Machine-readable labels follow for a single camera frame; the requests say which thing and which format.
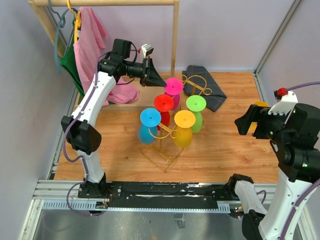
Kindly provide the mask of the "pink wine glass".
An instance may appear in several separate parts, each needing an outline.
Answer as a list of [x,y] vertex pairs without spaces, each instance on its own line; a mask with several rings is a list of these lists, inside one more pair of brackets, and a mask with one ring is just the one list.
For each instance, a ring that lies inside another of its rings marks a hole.
[[180,104],[180,93],[183,91],[183,82],[176,77],[170,77],[166,81],[164,93],[173,99],[173,108],[175,110]]

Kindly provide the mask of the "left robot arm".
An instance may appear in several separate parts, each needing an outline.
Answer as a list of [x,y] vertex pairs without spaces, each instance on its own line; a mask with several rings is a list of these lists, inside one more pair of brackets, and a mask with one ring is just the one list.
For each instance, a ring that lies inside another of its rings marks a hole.
[[84,168],[83,181],[77,183],[79,198],[103,198],[111,191],[98,151],[102,135],[95,124],[107,96],[118,86],[120,78],[138,78],[143,87],[166,86],[150,58],[153,50],[151,44],[137,49],[129,40],[115,39],[112,50],[97,57],[93,80],[80,105],[71,116],[61,119],[63,142],[69,143],[78,156],[71,159],[65,148],[63,154],[71,163],[80,160]]

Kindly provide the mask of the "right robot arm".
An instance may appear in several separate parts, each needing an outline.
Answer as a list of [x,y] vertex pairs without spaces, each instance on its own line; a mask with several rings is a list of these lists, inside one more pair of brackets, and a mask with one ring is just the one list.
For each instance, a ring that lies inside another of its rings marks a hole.
[[320,185],[320,151],[315,148],[320,132],[320,110],[296,103],[281,116],[268,114],[269,107],[250,105],[234,121],[238,133],[252,134],[269,140],[278,160],[278,182],[268,209],[263,207],[251,177],[234,174],[228,180],[226,193],[240,200],[244,216],[242,234],[247,240],[291,240],[310,196]]

